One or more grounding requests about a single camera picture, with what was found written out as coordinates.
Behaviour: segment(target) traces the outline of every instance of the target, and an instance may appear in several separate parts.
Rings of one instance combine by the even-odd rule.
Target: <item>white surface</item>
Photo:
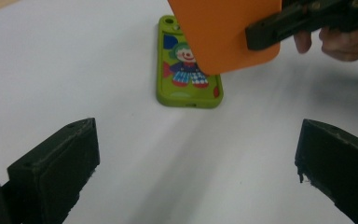
[[[71,223],[349,224],[294,165],[302,119],[358,136],[358,62],[292,39],[224,74],[213,110],[155,97],[163,0],[27,1],[0,10],[0,183],[67,123],[97,119],[101,165]]]

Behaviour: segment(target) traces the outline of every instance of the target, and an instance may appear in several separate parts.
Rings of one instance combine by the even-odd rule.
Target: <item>orange plastic sheet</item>
[[[222,74],[278,55],[280,45],[247,49],[245,28],[281,10],[281,0],[168,0],[199,67]]]

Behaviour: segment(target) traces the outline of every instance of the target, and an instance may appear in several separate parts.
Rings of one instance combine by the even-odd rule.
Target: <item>green phone case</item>
[[[199,69],[174,16],[158,23],[157,98],[162,105],[199,108],[217,107],[223,99],[220,75]]]

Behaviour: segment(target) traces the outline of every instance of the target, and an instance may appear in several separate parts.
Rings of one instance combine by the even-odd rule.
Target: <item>clown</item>
[[[178,87],[184,87],[189,80],[196,88],[206,88],[209,83],[202,71],[199,69],[193,52],[187,43],[175,45],[170,52],[170,57],[180,62],[170,66],[170,71],[174,73],[172,83]]]

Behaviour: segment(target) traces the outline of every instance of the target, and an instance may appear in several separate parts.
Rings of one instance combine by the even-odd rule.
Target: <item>hand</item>
[[[341,33],[324,27],[319,33],[319,38],[323,42],[322,51],[325,54],[343,62],[358,60],[358,30]],[[299,32],[295,35],[295,42],[298,52],[306,53],[312,45],[310,33]]]

